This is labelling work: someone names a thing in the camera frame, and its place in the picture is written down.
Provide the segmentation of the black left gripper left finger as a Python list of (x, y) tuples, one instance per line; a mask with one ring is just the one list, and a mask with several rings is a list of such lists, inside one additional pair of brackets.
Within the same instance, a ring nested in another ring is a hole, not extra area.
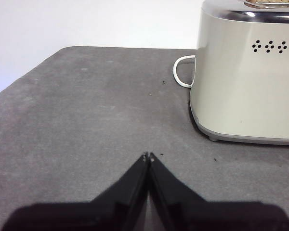
[(42, 203), (16, 209), (4, 231), (131, 231), (147, 200), (147, 155), (89, 202)]

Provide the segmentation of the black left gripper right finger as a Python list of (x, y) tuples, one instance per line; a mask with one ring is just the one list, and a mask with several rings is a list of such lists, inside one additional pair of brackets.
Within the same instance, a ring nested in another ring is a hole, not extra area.
[(207, 201), (153, 153), (148, 161), (150, 196), (167, 231), (289, 231), (289, 217), (276, 205)]

